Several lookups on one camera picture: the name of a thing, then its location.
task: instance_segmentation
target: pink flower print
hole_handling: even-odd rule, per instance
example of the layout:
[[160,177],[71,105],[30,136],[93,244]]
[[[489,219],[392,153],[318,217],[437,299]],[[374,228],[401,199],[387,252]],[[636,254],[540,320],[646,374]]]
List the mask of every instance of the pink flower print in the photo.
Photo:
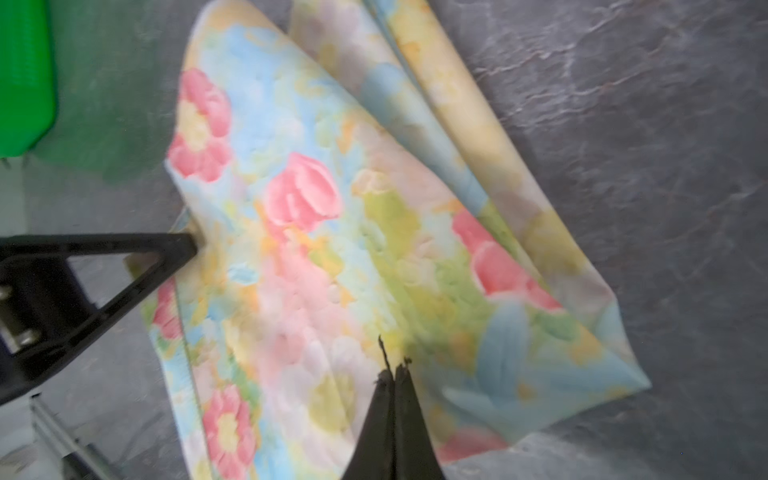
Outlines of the pink flower print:
[[472,255],[475,282],[486,296],[517,293],[533,306],[559,310],[562,305],[528,275],[504,248],[493,240],[480,222],[463,209],[453,217],[453,232]]
[[168,340],[181,338],[181,320],[176,306],[176,282],[173,278],[157,289],[157,309],[152,323],[160,329],[160,334]]
[[358,5],[344,5],[334,0],[323,0],[319,8],[319,19],[323,25],[328,25],[331,34],[343,31],[339,40],[344,41],[360,25],[360,13]]
[[452,229],[462,239],[470,254],[474,254],[483,243],[494,241],[491,234],[465,208],[454,215]]
[[310,341],[329,341],[342,332],[362,335],[336,288],[299,249],[279,247],[265,262],[259,288],[263,345],[254,350],[253,360],[264,385],[298,362]]
[[522,292],[530,278],[501,245],[485,242],[472,255],[472,273],[485,295]]
[[208,454],[226,480],[244,480],[256,453],[250,409],[235,385],[217,390],[203,414]]
[[194,379],[197,396],[203,403],[213,398],[216,391],[215,368],[216,366],[212,362],[205,362],[192,367],[192,378]]
[[354,138],[365,149],[367,168],[378,177],[376,187],[369,184],[372,190],[395,190],[417,213],[456,202],[453,192],[386,132],[363,123],[357,125]]
[[348,336],[310,341],[263,389],[270,421],[318,470],[342,471],[355,449],[379,365]]
[[232,111],[226,94],[199,68],[181,74],[176,135],[168,149],[168,162],[182,177],[218,180],[232,161],[227,143]]
[[507,448],[509,444],[500,435],[489,430],[468,427],[457,430],[442,447],[437,449],[435,456],[440,463],[449,463],[472,455]]
[[279,227],[295,225],[305,232],[324,220],[338,218],[342,203],[328,167],[302,154],[288,157],[285,170],[266,186],[266,215]]

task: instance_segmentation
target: metal bolt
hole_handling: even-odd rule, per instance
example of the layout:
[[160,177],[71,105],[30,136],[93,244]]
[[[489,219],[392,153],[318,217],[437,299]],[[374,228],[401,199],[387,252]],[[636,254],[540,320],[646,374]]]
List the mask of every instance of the metal bolt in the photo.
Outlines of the metal bolt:
[[40,332],[35,329],[26,329],[16,336],[16,343],[20,346],[34,345],[40,340]]

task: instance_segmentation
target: floral fabric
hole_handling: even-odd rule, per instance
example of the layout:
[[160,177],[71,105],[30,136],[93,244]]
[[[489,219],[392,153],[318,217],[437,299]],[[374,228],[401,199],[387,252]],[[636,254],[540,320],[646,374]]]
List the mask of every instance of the floral fabric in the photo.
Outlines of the floral fabric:
[[649,385],[423,0],[209,4],[167,168],[201,247],[142,308],[194,480],[338,478],[379,336],[441,462]]

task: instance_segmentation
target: gray stone surface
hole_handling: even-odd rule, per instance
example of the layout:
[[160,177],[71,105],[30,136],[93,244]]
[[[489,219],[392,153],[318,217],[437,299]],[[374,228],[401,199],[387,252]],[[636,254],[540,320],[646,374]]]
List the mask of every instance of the gray stone surface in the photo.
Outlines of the gray stone surface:
[[[278,25],[288,3],[257,2]],[[451,477],[768,477],[768,4],[431,3],[654,382]],[[180,201],[158,164],[200,2],[52,4],[61,111],[26,172],[29,227],[165,230]],[[50,165],[78,155],[90,171]],[[137,315],[76,363],[44,387],[51,406],[129,478],[185,478]]]

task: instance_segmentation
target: green bin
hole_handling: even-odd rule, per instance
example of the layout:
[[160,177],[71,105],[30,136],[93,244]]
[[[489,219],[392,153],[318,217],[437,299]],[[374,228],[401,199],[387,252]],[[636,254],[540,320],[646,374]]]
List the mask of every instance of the green bin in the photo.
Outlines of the green bin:
[[0,157],[27,151],[55,115],[46,0],[0,0]]

